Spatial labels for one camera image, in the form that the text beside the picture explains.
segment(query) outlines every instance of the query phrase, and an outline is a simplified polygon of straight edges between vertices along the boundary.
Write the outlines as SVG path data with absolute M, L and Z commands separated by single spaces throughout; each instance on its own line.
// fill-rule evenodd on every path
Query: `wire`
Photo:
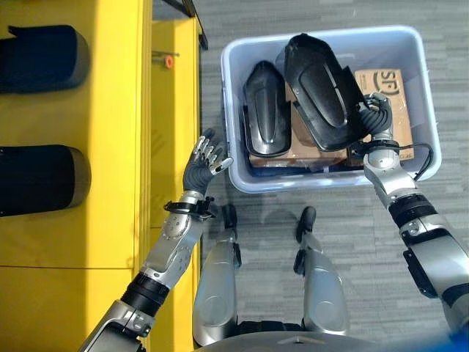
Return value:
M 403 147 L 399 147 L 399 149 L 404 150 L 404 149 L 410 149 L 414 147 L 425 147 L 426 149 L 428 149 L 428 154 L 426 156 L 424 164 L 422 165 L 420 170 L 416 173 L 416 176 L 413 178 L 414 181 L 418 181 L 418 179 L 425 173 L 426 170 L 428 170 L 429 166 L 433 162 L 433 148 L 428 143 L 415 143 L 415 144 L 410 144 L 410 145 L 405 145 Z

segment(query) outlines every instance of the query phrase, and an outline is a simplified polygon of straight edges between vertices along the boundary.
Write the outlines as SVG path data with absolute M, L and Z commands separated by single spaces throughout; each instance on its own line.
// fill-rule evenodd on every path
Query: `cardboard box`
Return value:
M 292 126 L 300 125 L 303 121 L 293 103 L 291 104 Z M 312 140 L 311 142 L 312 146 L 301 143 L 296 131 L 292 127 L 292 146 L 287 153 L 275 158 L 260 158 L 250 155 L 249 161 L 253 167 L 307 167 L 310 169 L 320 169 L 347 159 L 346 150 L 323 152 L 316 147 Z
M 400 146 L 412 144 L 412 131 L 410 129 L 401 70 L 393 68 L 359 70 L 355 71 L 355 80 L 363 94 L 379 92 L 389 98 L 393 112 L 394 140 Z M 364 141 L 369 142 L 370 139 L 370 136 L 367 136 Z M 400 160 L 413 159 L 413 157 L 413 148 L 401 150 L 399 154 Z M 347 163 L 361 165 L 363 161 L 354 161 L 349 158 Z
M 290 88 L 287 82 L 285 82 L 285 98 L 287 101 L 290 101 L 292 103 L 296 101 L 296 97 L 293 95 L 292 89 Z M 316 143 L 314 143 L 314 140 L 311 137 L 311 134 L 309 134 L 309 131 L 305 125 L 305 122 L 299 115 L 298 110 L 293 107 L 293 104 L 292 104 L 292 109 L 291 109 L 291 115 L 292 115 L 292 129 L 295 132 L 296 137 L 298 138 L 300 143 L 308 147 L 316 147 Z

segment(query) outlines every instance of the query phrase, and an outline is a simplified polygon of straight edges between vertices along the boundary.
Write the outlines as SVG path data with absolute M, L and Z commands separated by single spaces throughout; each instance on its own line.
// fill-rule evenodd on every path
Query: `yellow shelf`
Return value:
M 141 87 L 149 85 L 149 65 L 142 70 L 149 57 L 142 37 L 151 2 L 12 0 L 0 11 L 0 37 L 9 36 L 11 24 L 66 23 L 85 37 L 92 58 L 89 76 L 75 89 L 0 95 L 0 145 L 65 144 L 83 152 L 92 169 L 89 195 L 78 208 L 0 219 L 0 265 L 132 268 L 147 168 Z
M 92 185 L 69 210 L 0 218 L 0 338 L 6 351 L 76 351 L 119 298 L 149 237 L 150 0 L 6 0 L 8 25 L 70 24 L 91 70 L 75 88 L 0 95 L 0 145 L 65 144 Z
M 8 25 L 70 24 L 92 58 L 75 89 L 0 95 L 0 145 L 65 144 L 92 170 L 79 207 L 0 218 L 2 347 L 75 351 L 159 236 L 163 204 L 182 193 L 199 135 L 200 26 L 152 25 L 149 0 L 5 0 L 0 13 L 2 38 Z M 151 49 L 178 52 L 174 68 L 151 64 Z M 192 351 L 199 261 L 197 246 L 145 341 L 149 352 Z

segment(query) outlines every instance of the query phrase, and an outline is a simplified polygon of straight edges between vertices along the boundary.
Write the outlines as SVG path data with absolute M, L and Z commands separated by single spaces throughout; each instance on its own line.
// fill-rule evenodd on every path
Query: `printed logo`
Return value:
M 373 74 L 374 88 L 385 95 L 399 94 L 396 73 L 394 71 L 376 71 Z

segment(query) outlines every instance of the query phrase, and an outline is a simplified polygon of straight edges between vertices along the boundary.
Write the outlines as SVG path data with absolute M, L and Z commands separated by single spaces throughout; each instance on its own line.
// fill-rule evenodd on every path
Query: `robotic hand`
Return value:
M 369 97 L 369 104 L 390 111 L 384 95 Z M 454 230 L 438 214 L 399 162 L 400 147 L 393 141 L 392 125 L 372 134 L 363 158 L 365 176 L 373 183 L 382 204 L 399 227 L 407 251 L 403 253 L 418 289 L 439 298 L 452 331 L 469 329 L 469 256 Z
M 137 337 L 149 334 L 156 312 L 186 271 L 193 247 L 202 235 L 202 222 L 213 217 L 213 198 L 204 199 L 207 187 L 233 162 L 222 157 L 222 148 L 215 149 L 214 135 L 213 130 L 206 130 L 196 143 L 184 171 L 184 193 L 179 202 L 164 207 L 170 214 L 160 238 L 124 295 L 111 305 L 80 352 L 145 351 Z

